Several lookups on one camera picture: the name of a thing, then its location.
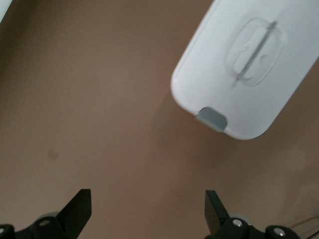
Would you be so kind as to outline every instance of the brown surface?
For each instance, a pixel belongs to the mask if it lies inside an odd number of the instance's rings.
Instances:
[[[205,189],[262,230],[318,214],[318,62],[253,140],[209,130],[172,99],[210,3],[35,6],[0,56],[0,223],[26,227],[81,188],[93,197],[81,239],[203,238]]]

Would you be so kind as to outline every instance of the white plastic container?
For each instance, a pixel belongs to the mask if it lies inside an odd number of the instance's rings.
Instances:
[[[12,0],[0,0],[0,22],[2,21],[6,11],[8,10]]]
[[[319,56],[319,0],[215,0],[171,81],[176,102],[237,139],[261,135]]]

